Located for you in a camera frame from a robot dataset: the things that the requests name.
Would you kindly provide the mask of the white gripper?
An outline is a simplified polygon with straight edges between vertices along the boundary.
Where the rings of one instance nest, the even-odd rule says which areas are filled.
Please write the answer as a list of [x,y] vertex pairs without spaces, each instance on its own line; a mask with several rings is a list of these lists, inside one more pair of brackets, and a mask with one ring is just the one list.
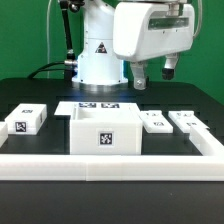
[[137,90],[147,86],[146,64],[138,61],[167,55],[162,77],[171,80],[179,61],[178,52],[192,46],[194,8],[184,4],[181,15],[170,15],[170,11],[168,4],[146,2],[120,2],[115,9],[113,49],[119,59],[132,62]]

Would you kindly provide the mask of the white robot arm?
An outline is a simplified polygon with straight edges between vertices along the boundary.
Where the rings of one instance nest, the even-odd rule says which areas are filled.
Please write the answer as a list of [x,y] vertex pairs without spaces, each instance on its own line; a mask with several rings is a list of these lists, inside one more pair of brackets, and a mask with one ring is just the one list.
[[84,0],[84,48],[73,83],[95,91],[126,85],[129,63],[134,87],[147,85],[147,61],[163,56],[170,80],[181,52],[191,48],[195,12],[187,0]]

